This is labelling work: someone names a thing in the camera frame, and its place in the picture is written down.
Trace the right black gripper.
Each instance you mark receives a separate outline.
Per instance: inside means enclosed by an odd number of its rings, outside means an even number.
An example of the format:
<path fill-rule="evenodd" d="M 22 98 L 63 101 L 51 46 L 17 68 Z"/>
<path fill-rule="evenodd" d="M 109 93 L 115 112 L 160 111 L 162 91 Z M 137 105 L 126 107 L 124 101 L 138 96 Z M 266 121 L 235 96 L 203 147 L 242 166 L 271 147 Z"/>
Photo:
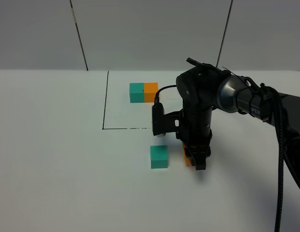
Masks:
<path fill-rule="evenodd" d="M 211 155 L 211 114 L 211 106 L 183 106 L 182 109 L 183 130 L 176 137 L 185 144 L 187 157 L 196 170 L 205 170 L 206 159 Z"/>

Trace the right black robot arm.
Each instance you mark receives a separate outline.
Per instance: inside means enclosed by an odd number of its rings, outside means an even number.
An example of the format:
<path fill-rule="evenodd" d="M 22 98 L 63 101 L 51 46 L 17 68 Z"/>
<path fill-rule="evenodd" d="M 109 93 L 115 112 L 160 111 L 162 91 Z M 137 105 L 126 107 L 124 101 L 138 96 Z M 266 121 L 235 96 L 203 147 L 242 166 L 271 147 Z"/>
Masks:
<path fill-rule="evenodd" d="M 290 171 L 300 189 L 300 131 L 290 120 L 300 116 L 300 98 L 279 93 L 250 77 L 220 70 L 210 64 L 187 59 L 192 68 L 176 79 L 183 109 L 178 133 L 186 156 L 197 170 L 206 168 L 210 155 L 211 113 L 215 109 L 227 113 L 249 114 L 275 127 L 278 142 L 278 195 L 275 231 L 280 230 L 283 206 L 284 167 Z"/>

